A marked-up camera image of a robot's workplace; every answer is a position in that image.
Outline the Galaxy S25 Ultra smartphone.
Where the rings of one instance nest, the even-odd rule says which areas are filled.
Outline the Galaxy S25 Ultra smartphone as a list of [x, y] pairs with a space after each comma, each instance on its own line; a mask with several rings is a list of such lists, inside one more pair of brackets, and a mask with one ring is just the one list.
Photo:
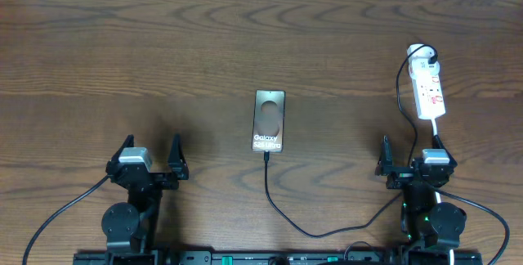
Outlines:
[[253, 151], [283, 151], [285, 97], [283, 90], [256, 91], [253, 113]]

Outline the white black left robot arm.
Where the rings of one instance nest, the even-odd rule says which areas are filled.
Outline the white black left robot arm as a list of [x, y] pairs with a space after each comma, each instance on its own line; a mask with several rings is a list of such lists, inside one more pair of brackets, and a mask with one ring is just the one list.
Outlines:
[[181, 137], [172, 140], [167, 172], [150, 170], [152, 159], [145, 147], [126, 137], [106, 165], [108, 179], [127, 191], [127, 201], [113, 204], [104, 213], [101, 228], [106, 235], [108, 264], [175, 264], [179, 257], [168, 247], [154, 245], [164, 191], [175, 191], [189, 178]]

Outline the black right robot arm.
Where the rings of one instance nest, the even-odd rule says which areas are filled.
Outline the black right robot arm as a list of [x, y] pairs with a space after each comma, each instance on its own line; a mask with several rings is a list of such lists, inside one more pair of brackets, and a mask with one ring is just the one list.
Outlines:
[[432, 138], [432, 148], [424, 149], [408, 166], [394, 163], [388, 138], [382, 139], [375, 173], [387, 178], [388, 189], [402, 192], [400, 228], [409, 238], [395, 256], [399, 264], [454, 262], [452, 250], [460, 245], [467, 215], [456, 205], [439, 200], [436, 189], [449, 181], [456, 166], [438, 136]]

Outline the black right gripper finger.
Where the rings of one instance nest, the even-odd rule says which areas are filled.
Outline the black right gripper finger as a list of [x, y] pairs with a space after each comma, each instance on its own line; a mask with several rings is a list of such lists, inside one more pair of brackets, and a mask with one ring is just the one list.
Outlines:
[[448, 165], [450, 165], [452, 168], [456, 168], [458, 166], [457, 161], [450, 154], [450, 152], [446, 149], [445, 145], [443, 144], [443, 142], [440, 139], [440, 136], [438, 134], [436, 134], [432, 137], [432, 148], [436, 149], [436, 150], [440, 150], [440, 153], [445, 152], [446, 156], [448, 157], [448, 160], [449, 160]]
[[391, 153], [391, 146], [387, 136], [381, 142], [381, 151], [378, 158], [375, 174], [378, 176], [388, 176], [394, 170], [394, 160]]

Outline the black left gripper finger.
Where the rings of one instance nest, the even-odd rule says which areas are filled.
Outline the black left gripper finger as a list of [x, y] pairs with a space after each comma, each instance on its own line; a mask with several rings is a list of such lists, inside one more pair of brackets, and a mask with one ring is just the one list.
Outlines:
[[178, 180], [189, 179], [189, 169], [181, 146], [181, 136], [176, 134], [172, 140], [168, 156], [168, 167], [177, 176]]
[[132, 134], [127, 135], [126, 139], [124, 140], [123, 144], [119, 147], [119, 149], [113, 154], [111, 159], [107, 162], [107, 167], [111, 167], [118, 163], [118, 158], [122, 154], [123, 150], [127, 147], [134, 147], [134, 136]]

